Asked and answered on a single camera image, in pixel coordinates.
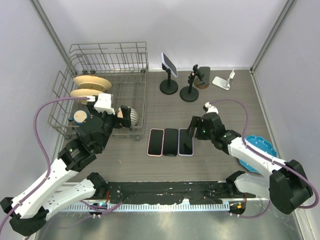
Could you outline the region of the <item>black round base stand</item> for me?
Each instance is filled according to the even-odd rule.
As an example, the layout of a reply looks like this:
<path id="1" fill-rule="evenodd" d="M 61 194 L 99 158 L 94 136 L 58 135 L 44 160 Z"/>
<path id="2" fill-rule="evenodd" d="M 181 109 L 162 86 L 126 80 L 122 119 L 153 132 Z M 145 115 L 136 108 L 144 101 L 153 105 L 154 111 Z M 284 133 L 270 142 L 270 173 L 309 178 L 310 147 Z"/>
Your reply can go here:
<path id="1" fill-rule="evenodd" d="M 195 87 L 193 87 L 193 84 L 194 84 L 196 77 L 200 81 L 202 81 L 202 78 L 204 77 L 204 74 L 201 73 L 197 64 L 195 64 L 193 66 L 192 72 L 190 73 L 190 75 L 188 77 L 189 86 L 183 87 L 179 92 L 180 98 L 185 102 L 188 102 L 188 103 L 195 102 L 199 97 L 198 90 Z"/>

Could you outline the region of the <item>pink case phone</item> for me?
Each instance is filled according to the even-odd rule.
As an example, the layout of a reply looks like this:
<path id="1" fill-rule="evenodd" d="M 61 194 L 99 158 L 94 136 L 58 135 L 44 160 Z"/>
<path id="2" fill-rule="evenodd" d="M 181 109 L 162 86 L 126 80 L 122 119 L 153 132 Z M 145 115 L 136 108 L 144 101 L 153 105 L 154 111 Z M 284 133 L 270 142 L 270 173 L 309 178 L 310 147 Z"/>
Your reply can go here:
<path id="1" fill-rule="evenodd" d="M 164 133 L 165 131 L 159 128 L 150 130 L 147 146 L 148 156 L 160 157 L 163 154 Z"/>

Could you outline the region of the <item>white phone blue screen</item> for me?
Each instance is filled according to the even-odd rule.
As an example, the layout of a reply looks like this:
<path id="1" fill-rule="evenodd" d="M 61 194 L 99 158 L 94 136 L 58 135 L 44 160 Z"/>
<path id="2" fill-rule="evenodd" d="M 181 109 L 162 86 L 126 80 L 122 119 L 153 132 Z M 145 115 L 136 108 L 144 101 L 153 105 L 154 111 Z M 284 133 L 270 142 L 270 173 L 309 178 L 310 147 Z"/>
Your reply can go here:
<path id="1" fill-rule="evenodd" d="M 187 129 L 178 130 L 178 154 L 189 157 L 194 154 L 194 139 L 188 136 Z"/>

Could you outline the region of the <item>black gooseneck phone stand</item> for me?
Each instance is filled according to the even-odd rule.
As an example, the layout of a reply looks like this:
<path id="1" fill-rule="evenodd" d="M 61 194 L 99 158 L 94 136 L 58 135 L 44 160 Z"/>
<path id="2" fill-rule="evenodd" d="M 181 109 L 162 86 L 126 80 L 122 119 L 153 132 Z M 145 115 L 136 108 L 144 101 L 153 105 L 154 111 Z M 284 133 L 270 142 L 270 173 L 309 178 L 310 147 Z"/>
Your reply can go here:
<path id="1" fill-rule="evenodd" d="M 165 95 L 173 95 L 178 91 L 178 84 L 175 80 L 171 80 L 171 70 L 162 64 L 162 69 L 167 73 L 167 79 L 163 80 L 160 85 L 160 91 Z"/>

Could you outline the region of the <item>black phone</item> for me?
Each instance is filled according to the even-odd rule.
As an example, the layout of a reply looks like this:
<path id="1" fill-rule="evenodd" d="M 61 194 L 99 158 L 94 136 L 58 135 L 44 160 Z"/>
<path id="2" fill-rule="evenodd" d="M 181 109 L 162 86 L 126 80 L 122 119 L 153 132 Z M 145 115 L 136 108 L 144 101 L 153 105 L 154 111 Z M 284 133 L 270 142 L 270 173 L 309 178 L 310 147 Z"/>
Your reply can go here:
<path id="1" fill-rule="evenodd" d="M 164 156 L 175 157 L 178 154 L 179 131 L 174 128 L 164 130 L 163 150 Z"/>

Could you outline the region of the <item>lavender phone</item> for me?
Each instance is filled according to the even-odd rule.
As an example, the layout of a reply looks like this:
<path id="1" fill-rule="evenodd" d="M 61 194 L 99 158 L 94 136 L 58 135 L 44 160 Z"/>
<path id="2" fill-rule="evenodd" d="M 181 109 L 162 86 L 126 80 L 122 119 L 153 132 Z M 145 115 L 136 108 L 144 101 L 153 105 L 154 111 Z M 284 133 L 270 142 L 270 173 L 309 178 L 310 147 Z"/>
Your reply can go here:
<path id="1" fill-rule="evenodd" d="M 176 66 L 172 63 L 172 61 L 167 57 L 167 55 L 164 52 L 161 53 L 161 65 L 164 71 L 170 70 L 170 73 L 175 78 L 178 77 L 178 71 Z"/>

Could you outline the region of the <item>grey phone stand wooden base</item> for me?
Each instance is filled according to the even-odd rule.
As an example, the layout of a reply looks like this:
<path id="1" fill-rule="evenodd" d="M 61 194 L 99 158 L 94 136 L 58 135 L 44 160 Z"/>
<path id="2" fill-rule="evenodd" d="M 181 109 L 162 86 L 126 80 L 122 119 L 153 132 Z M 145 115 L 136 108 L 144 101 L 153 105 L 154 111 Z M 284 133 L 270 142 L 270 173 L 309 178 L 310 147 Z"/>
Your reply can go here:
<path id="1" fill-rule="evenodd" d="M 211 68 L 209 66 L 201 66 L 198 68 L 199 72 L 202 74 L 202 79 L 198 77 L 194 80 L 195 87 L 199 89 L 205 89 L 210 85 L 210 74 Z"/>

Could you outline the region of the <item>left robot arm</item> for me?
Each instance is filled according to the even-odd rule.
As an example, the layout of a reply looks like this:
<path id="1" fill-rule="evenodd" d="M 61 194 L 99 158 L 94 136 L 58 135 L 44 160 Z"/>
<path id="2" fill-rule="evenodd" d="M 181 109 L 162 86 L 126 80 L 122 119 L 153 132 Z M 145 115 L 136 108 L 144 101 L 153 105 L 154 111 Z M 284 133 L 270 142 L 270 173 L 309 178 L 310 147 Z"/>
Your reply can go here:
<path id="1" fill-rule="evenodd" d="M 116 114 L 107 112 L 87 117 L 76 137 L 58 153 L 57 158 L 29 188 L 16 197 L 5 197 L 0 206 L 13 231 L 28 237 L 40 230 L 63 208 L 88 198 L 102 199 L 108 184 L 97 172 L 67 190 L 56 190 L 76 176 L 101 154 L 113 129 L 130 128 L 133 109 L 121 106 Z"/>

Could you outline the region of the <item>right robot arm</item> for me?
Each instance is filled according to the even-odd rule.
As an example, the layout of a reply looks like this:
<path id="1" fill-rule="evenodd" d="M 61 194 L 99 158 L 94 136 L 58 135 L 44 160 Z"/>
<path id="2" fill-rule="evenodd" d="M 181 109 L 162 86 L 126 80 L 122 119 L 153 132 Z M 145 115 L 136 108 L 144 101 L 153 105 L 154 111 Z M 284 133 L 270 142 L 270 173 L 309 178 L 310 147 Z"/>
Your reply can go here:
<path id="1" fill-rule="evenodd" d="M 249 142 L 234 130 L 227 130 L 216 112 L 193 116 L 187 128 L 188 137 L 211 141 L 214 147 L 234 158 L 246 161 L 260 176 L 235 173 L 226 184 L 226 193 L 233 198 L 250 193 L 266 198 L 283 214 L 289 215 L 312 196 L 319 195 L 309 183 L 302 165 L 274 157 Z"/>

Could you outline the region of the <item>white folding phone stand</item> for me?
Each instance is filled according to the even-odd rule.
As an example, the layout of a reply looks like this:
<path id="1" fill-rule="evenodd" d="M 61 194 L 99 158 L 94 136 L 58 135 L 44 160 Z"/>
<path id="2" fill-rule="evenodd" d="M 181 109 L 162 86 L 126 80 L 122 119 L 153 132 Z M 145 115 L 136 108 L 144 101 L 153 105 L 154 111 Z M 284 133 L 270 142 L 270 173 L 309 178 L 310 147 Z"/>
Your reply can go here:
<path id="1" fill-rule="evenodd" d="M 228 91 L 231 88 L 234 76 L 235 76 L 235 70 L 233 69 L 231 71 L 231 73 L 229 74 L 228 79 L 223 79 L 221 77 L 216 76 L 212 80 L 212 84 L 217 86 L 217 87 L 219 87 L 219 88 L 222 88 L 222 89 Z"/>

